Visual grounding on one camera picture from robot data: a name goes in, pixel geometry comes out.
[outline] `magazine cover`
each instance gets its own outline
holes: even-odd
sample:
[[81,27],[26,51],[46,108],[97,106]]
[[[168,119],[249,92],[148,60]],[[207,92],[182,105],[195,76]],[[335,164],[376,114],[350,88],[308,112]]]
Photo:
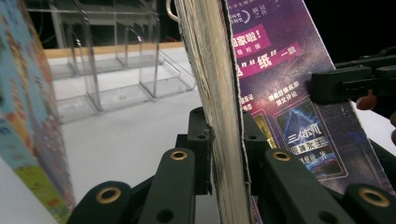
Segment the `magazine cover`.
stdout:
[[241,105],[272,147],[286,149],[326,187],[367,183],[394,194],[350,102],[316,105],[312,73],[334,69],[302,0],[227,0]]
[[54,218],[75,204],[50,68],[23,1],[0,0],[0,155]]

